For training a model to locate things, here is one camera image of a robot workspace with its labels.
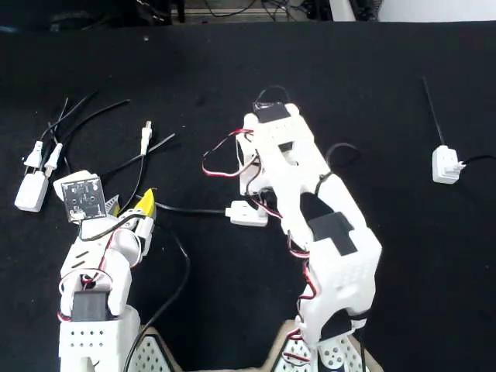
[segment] white robotic arm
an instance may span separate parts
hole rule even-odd
[[[293,336],[299,333],[315,348],[322,327],[342,309],[350,315],[348,333],[362,327],[365,315],[360,315],[374,299],[381,245],[353,197],[329,169],[295,105],[274,104],[250,113],[243,129],[236,135],[243,152],[239,167],[252,165],[240,175],[241,194],[254,197],[272,190],[281,228],[304,252],[301,257],[308,258],[308,285],[298,301],[298,332]],[[300,195],[305,192],[317,196],[333,212],[306,221],[300,209]],[[332,330],[330,334],[339,336]]]
[[[61,372],[122,372],[140,327],[126,304],[131,268],[148,254],[154,218],[149,190],[119,217],[81,222],[60,270]]]

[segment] black cloth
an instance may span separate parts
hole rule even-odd
[[[78,133],[67,153],[75,170],[102,173],[136,155],[151,119],[154,138],[175,132],[178,140],[150,157],[141,192],[155,187],[163,203],[224,208],[238,198],[238,182],[206,177],[201,155],[243,125],[271,84],[286,87],[323,153],[337,142],[362,152],[334,171],[383,245],[366,331],[370,352],[385,370],[492,370],[496,164],[471,164],[455,185],[432,182],[439,139],[420,77],[427,77],[444,137],[460,159],[494,154],[495,38],[494,23],[0,35],[2,370],[58,368],[57,283],[77,230],[51,189],[41,213],[21,212],[13,201],[24,171],[19,159],[64,97],[100,87],[87,113],[133,100]],[[235,170],[233,141],[208,162]],[[107,198],[126,199],[137,173],[135,164],[116,175]],[[278,223],[247,228],[165,212],[158,219],[174,227],[192,261],[184,293],[156,324],[179,364],[260,366],[283,320],[295,316],[304,287],[301,263],[288,254]],[[172,293],[183,265],[157,230],[129,295],[142,322]]]

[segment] wire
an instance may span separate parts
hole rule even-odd
[[[143,196],[135,195],[136,198],[142,199]],[[198,208],[182,208],[182,207],[171,207],[170,205],[165,205],[155,201],[155,206],[164,211],[184,213],[186,215],[226,215],[226,210],[224,209],[198,209]]]
[[[226,13],[226,14],[217,14],[217,13],[214,13],[213,10],[212,10],[212,7],[210,6],[210,4],[207,2],[207,0],[202,0],[203,3],[205,4],[205,6],[207,7],[208,11],[210,12],[210,14],[212,14],[214,17],[216,18],[225,18],[225,17],[230,17],[230,16],[235,16],[236,14],[240,14],[240,13],[243,13],[245,12],[246,10],[248,10],[249,8],[251,8],[255,2],[257,2],[257,0],[252,0],[252,2],[250,4],[248,4],[245,8],[243,9],[240,9],[236,12],[232,12],[232,13]]]
[[[153,151],[158,150],[161,148],[164,144],[172,140],[176,136],[175,133],[170,134],[168,137],[162,139],[159,143],[157,143],[155,146],[152,146],[151,148],[148,149],[148,152],[146,153],[147,155],[150,155]],[[114,174],[117,171],[120,171],[121,169],[128,167],[130,164],[134,163],[135,161],[139,160],[141,158],[141,155],[136,155],[135,157],[132,157],[131,159],[125,161],[124,163],[118,165],[117,167],[112,168],[111,170],[107,170],[105,173],[100,174],[100,178],[106,178],[110,176],[111,174]]]
[[[367,372],[367,364],[365,362],[365,325],[360,330],[360,358],[362,360],[362,372]]]
[[[425,96],[427,97],[427,102],[429,103],[432,119],[434,120],[434,124],[436,125],[437,134],[439,135],[439,140],[441,141],[442,145],[446,145],[446,142],[444,142],[443,134],[441,133],[441,126],[439,125],[439,122],[437,120],[436,111],[434,110],[434,104],[432,103],[431,94],[429,92],[429,86],[427,85],[427,79],[425,79],[425,76],[422,76],[422,83],[424,85],[424,92],[425,92]]]
[[[98,93],[98,90],[97,91],[94,91],[93,93],[87,95],[86,97],[83,97],[76,105],[74,105],[68,113],[66,113],[62,118],[60,118],[59,120],[57,120],[55,123],[53,124],[50,124],[44,131],[43,133],[41,133],[41,136],[40,136],[40,141],[43,141],[43,138],[45,138],[45,136],[47,135],[47,133],[52,129],[52,128],[55,128],[57,127],[61,122],[63,122],[66,118],[68,118],[69,116],[71,116],[73,113],[76,112],[76,110],[79,108],[79,106],[83,105],[86,101],[89,101],[91,100],[96,94]]]
[[[59,292],[60,292],[60,294],[61,294],[61,295],[64,293],[64,290],[62,289],[62,286],[63,286],[63,285],[64,285],[64,283],[67,281],[67,279],[69,278],[69,276],[70,276],[70,275],[72,275],[72,274],[75,274],[75,273],[77,273],[77,272],[79,272],[79,271],[95,271],[95,272],[96,272],[96,274],[103,274],[103,275],[105,275],[105,276],[106,276],[106,277],[110,280],[110,283],[112,283],[112,282],[113,282],[112,277],[111,277],[108,273],[106,273],[105,271],[103,271],[103,270],[101,270],[101,269],[97,269],[97,268],[94,268],[94,267],[93,267],[93,268],[90,268],[90,267],[81,267],[81,268],[77,268],[77,269],[74,269],[74,270],[69,271],[67,274],[65,274],[65,275],[64,275],[64,276],[60,279],[60,281],[59,281]]]
[[[258,164],[254,164],[254,165],[257,165],[258,166],[258,170],[257,172],[254,174],[254,176],[246,183],[246,191],[245,191],[245,194],[246,195],[249,195],[250,194],[250,185],[253,181],[255,181],[255,179],[260,175],[260,172],[262,171],[262,163],[260,162],[260,155],[258,154],[258,151],[255,150],[257,152],[257,157],[258,157],[258,161],[259,163]]]
[[[476,161],[479,161],[479,160],[486,160],[486,159],[492,159],[492,160],[496,160],[496,157],[493,156],[493,155],[477,155],[475,157],[469,157],[468,159],[462,161],[462,163],[464,165],[468,165],[470,163],[474,163]]]
[[[95,240],[103,238],[105,235],[109,233],[113,233],[115,230],[117,230],[119,227],[125,225],[130,219],[145,219],[145,215],[141,215],[139,213],[133,213],[132,215],[127,215],[123,219],[121,219],[119,222],[117,222],[114,226],[112,226],[109,229],[106,229],[104,232],[100,232],[99,234],[95,236],[90,236],[89,238],[83,238],[82,233],[83,233],[83,223],[79,225],[79,231],[77,233],[77,237],[81,242],[93,242]]]
[[[268,215],[272,217],[276,217],[278,219],[282,219],[282,215],[279,212],[273,211],[266,205],[262,204],[260,201],[257,201],[255,198],[251,198],[252,202],[261,207]]]
[[[310,252],[306,251],[306,250],[296,250],[293,248],[292,244],[291,244],[291,231],[288,230],[288,249],[289,249],[289,253],[291,253],[293,256],[297,257],[297,258],[309,258],[310,257]]]
[[[258,97],[255,99],[255,101],[253,101],[253,110],[256,111],[256,110],[263,108],[263,106],[264,106],[263,102],[260,102],[260,100],[265,95],[265,93],[267,93],[267,91],[269,91],[270,89],[279,89],[279,90],[283,91],[284,96],[286,98],[285,103],[291,102],[291,100],[289,98],[289,93],[285,87],[283,87],[282,85],[270,85],[270,86],[266,87],[265,89],[262,89],[262,91],[259,93]]]
[[[122,214],[123,212],[126,211],[127,207],[129,207],[129,205],[133,201],[134,195],[136,195],[136,193],[138,192],[138,188],[140,188],[141,179],[143,177],[143,168],[145,167],[145,159],[146,159],[146,154],[145,155],[141,155],[141,162],[140,162],[140,166],[139,166],[138,180],[136,181],[136,185],[134,186],[133,193],[131,194],[131,196],[129,196],[128,201],[126,203],[124,203],[124,205],[121,207],[121,211],[120,211],[119,214]]]
[[[253,130],[252,129],[236,129],[236,130],[233,130],[226,137],[224,137],[224,139],[222,141],[220,141],[213,149],[211,149],[211,150],[207,151],[206,153],[204,153],[203,154],[203,157],[201,159],[201,161],[202,161],[201,162],[201,170],[203,171],[203,173],[205,173],[209,177],[227,177],[227,178],[238,177],[242,172],[246,171],[246,169],[248,169],[248,167],[251,166],[255,162],[255,160],[258,158],[257,155],[253,156],[253,158],[248,163],[246,163],[244,166],[242,166],[238,171],[236,171],[234,173],[216,172],[216,171],[212,171],[212,170],[210,171],[207,168],[205,168],[205,160],[207,159],[207,156],[210,153],[215,152],[220,146],[222,146],[223,143],[230,136],[235,136],[235,135],[240,134],[240,133],[250,133],[250,134],[253,134]]]
[[[172,296],[170,296],[158,308],[158,310],[155,312],[155,314],[153,314],[153,316],[150,318],[150,320],[143,326],[143,328],[141,329],[141,331],[139,331],[138,335],[134,339],[134,342],[131,345],[131,349],[129,350],[129,353],[127,355],[126,362],[124,363],[124,372],[127,372],[128,371],[129,365],[131,364],[131,358],[133,357],[134,350],[140,344],[140,341],[143,338],[143,336],[145,335],[145,333],[148,330],[148,328],[151,327],[151,325],[153,324],[153,322],[155,322],[158,319],[158,317],[176,300],[176,298],[179,297],[179,294],[182,292],[184,286],[188,282],[189,274],[190,274],[190,271],[191,271],[191,261],[189,259],[188,254],[184,250],[184,247],[183,247],[181,241],[179,240],[179,238],[177,237],[177,235],[172,230],[170,231],[170,233],[174,237],[174,240],[176,241],[177,246],[179,247],[179,249],[181,250],[181,253],[184,256],[184,262],[186,264],[186,270],[184,271],[183,279],[182,279],[181,283],[179,284],[179,286],[176,288],[176,291],[172,294]]]
[[[293,362],[291,362],[290,360],[288,360],[288,359],[286,359],[284,357],[293,358],[293,359],[299,360],[299,361],[304,362],[304,363],[300,363],[300,364],[293,363]],[[309,358],[305,358],[303,356],[299,356],[298,354],[288,353],[288,352],[282,353],[282,359],[284,359],[284,362],[289,363],[290,365],[295,366],[295,367],[302,367],[302,366],[310,363],[310,359]]]
[[[274,22],[276,22],[276,17],[269,12],[269,9],[267,9],[267,6],[265,5],[266,2],[268,2],[268,1],[267,0],[260,0],[260,4],[262,5],[263,10],[265,10],[265,12],[269,15],[269,17],[271,17],[272,20]]]
[[[358,148],[355,146],[355,145],[352,145],[351,143],[348,143],[348,142],[338,142],[338,143],[334,143],[326,152],[325,152],[325,161],[327,163],[327,165],[329,167],[331,167],[331,157],[332,155],[334,154],[334,152],[341,148],[341,147],[347,147],[349,149],[352,149],[352,150],[355,150],[356,151],[356,156],[354,158],[352,158],[350,161],[348,161],[347,163],[345,164],[340,164],[341,166],[344,166],[344,165],[347,165],[347,164],[351,164],[352,162],[354,162],[355,160],[357,160],[358,158],[360,158],[360,150],[358,150]]]
[[[120,102],[117,102],[117,103],[114,103],[113,105],[110,105],[110,106],[107,106],[107,107],[104,107],[104,108],[100,108],[98,111],[96,112],[93,112],[92,114],[86,116],[84,119],[82,119],[78,124],[76,124],[76,126],[74,126],[70,131],[69,133],[64,137],[64,139],[62,140],[62,143],[65,143],[65,146],[67,147],[67,143],[71,140],[72,136],[76,133],[76,131],[78,131],[84,124],[86,124],[87,122],[89,122],[90,120],[92,120],[93,118],[95,118],[96,116],[99,116],[107,111],[111,111],[113,109],[117,109],[118,107],[122,106],[122,105],[127,105],[131,102],[130,99],[125,99],[123,101],[120,101]]]
[[[60,310],[57,312],[57,317],[60,322],[69,322],[71,320],[70,316],[62,314]]]

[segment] wall adapter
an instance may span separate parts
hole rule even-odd
[[[24,176],[21,186],[17,191],[14,205],[21,211],[39,212],[47,194],[48,179],[38,170]]]
[[[458,161],[456,151],[441,145],[432,153],[432,180],[438,184],[454,184],[465,164]]]

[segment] white plug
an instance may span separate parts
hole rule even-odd
[[[244,200],[233,201],[231,208],[226,208],[226,217],[230,217],[231,223],[243,226],[264,227],[269,220],[267,213],[262,208],[252,208]]]
[[[456,151],[441,145],[432,153],[432,180],[439,184],[454,184],[465,164],[458,161]]]
[[[41,165],[41,150],[43,149],[43,141],[36,141],[33,151],[28,155],[24,165],[27,167],[39,168]]]
[[[59,161],[60,152],[62,150],[62,143],[58,143],[53,149],[48,161],[45,163],[45,175],[49,178],[52,175],[53,170],[57,169],[57,163]]]
[[[14,205],[21,211],[39,212],[47,194],[48,179],[41,170],[24,176]]]
[[[141,155],[146,155],[150,138],[152,138],[152,122],[147,120],[146,125],[141,129]]]

